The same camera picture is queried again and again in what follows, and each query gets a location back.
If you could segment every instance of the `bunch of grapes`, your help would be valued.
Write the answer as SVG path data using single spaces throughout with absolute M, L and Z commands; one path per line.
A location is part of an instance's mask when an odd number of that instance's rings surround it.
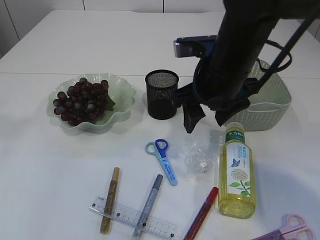
M 68 88 L 66 94 L 63 91 L 57 94 L 57 99 L 53 101 L 54 114 L 60 115 L 61 120 L 71 126 L 83 122 L 95 124 L 103 118 L 105 111 L 113 111 L 115 103 L 109 97 L 108 90 L 107 80 L 92 84 L 82 77 Z

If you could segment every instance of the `table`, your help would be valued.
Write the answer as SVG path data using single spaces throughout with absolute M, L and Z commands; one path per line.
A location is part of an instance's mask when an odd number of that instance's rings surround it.
M 101 217 L 88 208 L 96 196 L 107 195 L 113 168 L 120 167 L 116 201 L 142 209 L 156 175 L 162 173 L 157 160 L 145 153 L 145 144 L 157 138 L 170 143 L 167 156 L 179 183 L 172 187 L 163 180 L 151 215 L 176 224 L 176 236 L 182 237 L 214 184 L 213 174 L 200 182 L 186 175 L 182 110 L 166 121 L 149 117 L 144 77 L 125 76 L 137 89 L 127 121 L 104 134 L 68 130 L 57 118 L 46 116 L 47 97 L 73 77 L 0 74 L 0 238 L 129 239 L 133 230 L 116 222 L 110 235 L 100 234 Z M 182 77 L 179 84 L 189 81 L 190 77 Z M 284 81 L 293 102 L 283 119 L 271 130 L 246 132 L 255 162 L 256 213 L 240 220 L 212 209 L 197 239 L 253 239 L 280 227 L 288 213 L 302 215 L 320 236 L 320 114 L 316 111 L 320 79 Z M 207 117 L 192 135 L 207 139 L 217 152 L 225 129 L 218 127 L 207 108 L 205 112 Z
M 129 11 L 56 10 L 44 18 L 0 60 L 0 73 L 145 76 L 170 69 L 193 76 L 198 59 L 177 59 L 173 41 L 179 37 L 216 34 L 223 12 L 137 13 Z M 299 23 L 281 20 L 270 39 L 284 45 Z M 260 58 L 269 64 L 278 54 L 266 46 Z M 306 32 L 292 50 L 285 78 L 319 78 L 320 44 Z
M 100 234 L 101 217 L 88 208 L 96 196 L 107 195 L 113 168 L 120 167 L 116 201 L 141 210 L 162 173 L 144 150 L 158 138 L 170 143 L 167 156 L 179 183 L 163 181 L 151 215 L 176 224 L 177 237 L 183 237 L 215 184 L 214 174 L 200 182 L 188 178 L 182 110 L 166 121 L 150 118 L 144 76 L 165 68 L 182 76 L 180 87 L 190 82 L 197 60 L 175 59 L 172 40 L 212 34 L 222 16 L 53 11 L 0 60 L 0 239 L 129 239 L 133 230 L 116 222 L 110 235 Z M 297 26 L 280 21 L 272 39 L 283 44 Z M 272 51 L 265 49 L 261 58 L 272 60 Z M 292 52 L 292 67 L 281 73 L 292 105 L 273 129 L 246 133 L 254 154 L 256 213 L 239 220 L 212 209 L 197 239 L 253 239 L 280 227 L 288 213 L 302 215 L 320 236 L 319 53 L 320 44 L 306 33 Z M 94 134 L 65 129 L 46 116 L 48 95 L 57 85 L 75 74 L 106 71 L 124 75 L 137 89 L 127 121 Z M 192 136 L 218 153 L 225 129 L 204 111 L 207 117 Z

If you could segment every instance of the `green woven basket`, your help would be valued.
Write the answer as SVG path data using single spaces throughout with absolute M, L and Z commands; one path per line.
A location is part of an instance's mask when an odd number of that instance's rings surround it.
M 261 60 L 264 68 L 269 64 Z M 264 73 L 260 70 L 258 62 L 255 62 L 250 78 L 260 78 Z M 265 131 L 273 128 L 283 117 L 291 104 L 292 98 L 285 83 L 278 74 L 271 78 L 260 89 L 258 94 L 249 97 L 251 105 L 249 108 L 237 113 L 229 119 L 224 126 L 230 122 L 241 123 L 245 131 Z

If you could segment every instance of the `pen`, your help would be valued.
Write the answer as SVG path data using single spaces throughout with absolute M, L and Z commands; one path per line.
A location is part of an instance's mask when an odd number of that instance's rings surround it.
M 158 190 L 160 188 L 160 185 L 161 185 L 161 182 L 162 182 L 162 179 L 163 179 L 163 176 L 161 174 L 158 174 L 158 176 L 156 176 L 156 179 L 154 181 L 154 184 L 152 186 L 152 189 L 149 193 L 149 196 L 146 200 L 146 203 L 144 205 L 144 208 L 142 210 L 142 213 L 139 217 L 139 220 L 138 220 L 138 223 L 137 223 L 137 227 L 139 228 L 143 228 L 146 224 L 146 221 L 149 217 L 149 214 L 151 212 L 151 209 L 155 203 L 155 200 L 157 198 L 157 194 L 158 194 Z M 139 229 L 135 229 L 134 232 L 133 232 L 133 235 L 132 235 L 132 238 L 131 239 L 135 239 L 135 240 L 138 240 L 141 238 L 141 235 L 142 235 L 142 231 L 139 230 Z
M 195 239 L 195 237 L 196 237 L 202 223 L 204 222 L 211 206 L 214 204 L 217 195 L 218 195 L 218 188 L 217 187 L 212 188 L 209 196 L 206 198 L 205 202 L 203 203 L 200 211 L 198 212 L 195 220 L 193 221 L 191 227 L 189 228 L 189 230 L 183 240 Z
M 109 187 L 109 191 L 108 191 L 108 196 L 106 198 L 105 206 L 104 206 L 104 213 L 105 214 L 112 215 L 112 208 L 113 208 L 114 202 L 115 202 L 117 184 L 118 184 L 118 179 L 119 179 L 119 171 L 120 171 L 120 169 L 118 167 L 115 167 L 113 170 L 112 179 L 111 179 L 110 187 Z M 102 217 L 100 233 L 106 234 L 107 232 L 109 232 L 110 221 L 111 221 L 110 218 L 108 218 L 106 216 Z

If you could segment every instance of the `ruler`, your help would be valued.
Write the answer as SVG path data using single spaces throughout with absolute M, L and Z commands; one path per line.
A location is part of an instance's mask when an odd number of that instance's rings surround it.
M 141 212 L 130 209 L 129 207 L 126 207 L 119 203 L 114 203 L 112 215 L 104 213 L 106 200 L 106 198 L 97 197 L 89 207 L 89 209 L 94 213 L 101 216 L 106 216 L 114 220 L 115 222 L 121 223 L 134 229 L 138 228 L 146 234 L 150 234 L 156 238 L 163 240 L 178 240 L 178 238 L 176 238 L 177 226 L 149 216 L 142 227 L 137 227 Z

